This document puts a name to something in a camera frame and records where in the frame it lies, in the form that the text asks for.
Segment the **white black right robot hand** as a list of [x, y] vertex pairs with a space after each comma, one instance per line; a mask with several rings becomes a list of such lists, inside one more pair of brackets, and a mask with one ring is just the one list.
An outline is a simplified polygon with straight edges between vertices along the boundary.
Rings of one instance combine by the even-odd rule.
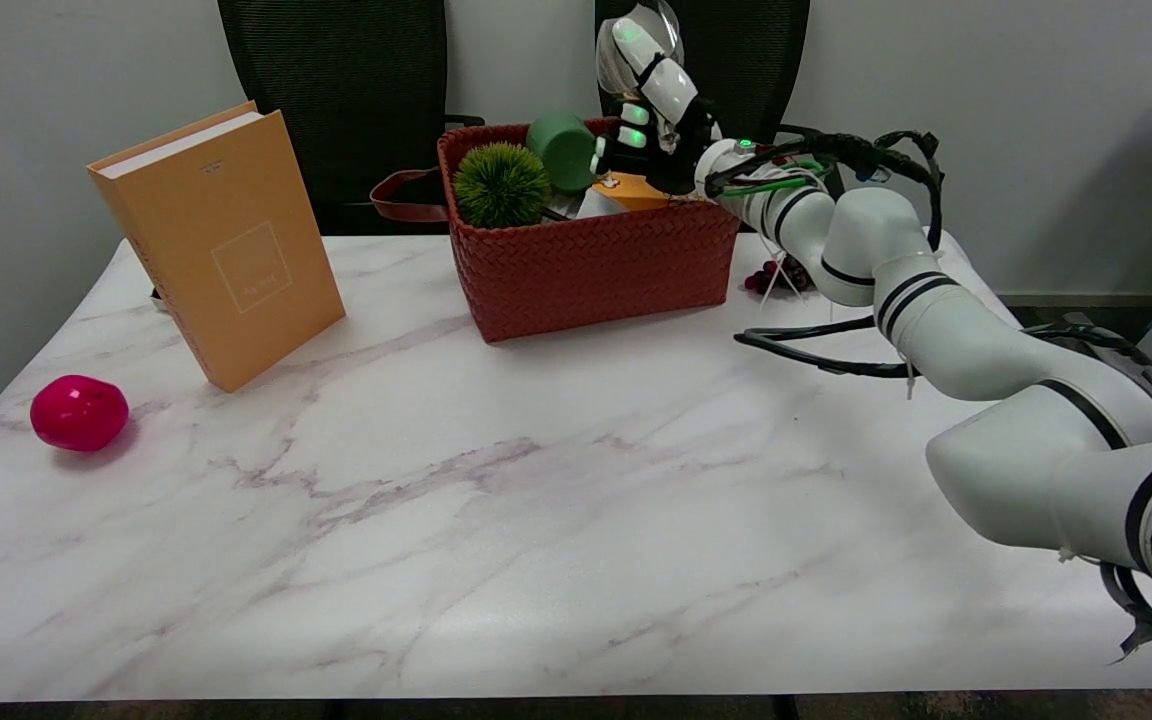
[[626, 173], [667, 196], [695, 194], [696, 165], [722, 135], [685, 71], [670, 6], [636, 3], [620, 17], [602, 20], [596, 33], [596, 78], [620, 109], [594, 141], [594, 176]]

